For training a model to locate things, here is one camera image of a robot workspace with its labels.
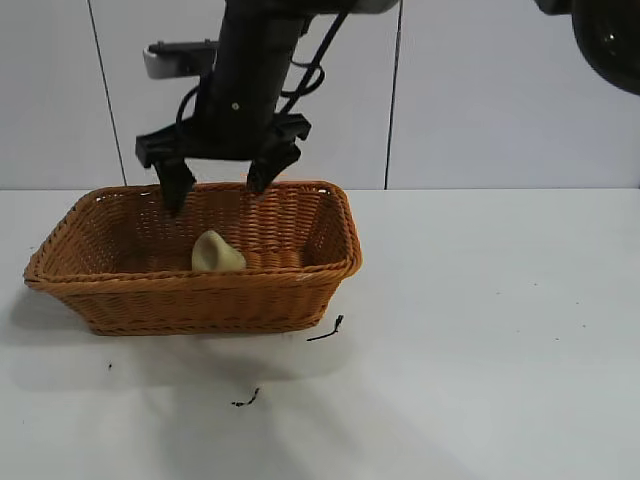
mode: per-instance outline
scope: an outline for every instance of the table surface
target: table surface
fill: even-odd
[[[640,478],[640,190],[351,192],[320,326],[162,338],[22,285],[81,193],[0,192],[2,478]]]

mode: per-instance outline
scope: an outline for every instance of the wicker basket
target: wicker basket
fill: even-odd
[[[197,273],[191,249],[218,231],[247,269]],[[25,282],[101,335],[284,332],[316,325],[362,262],[346,195],[323,182],[199,185],[171,218],[159,187],[105,188],[71,209],[33,255]]]

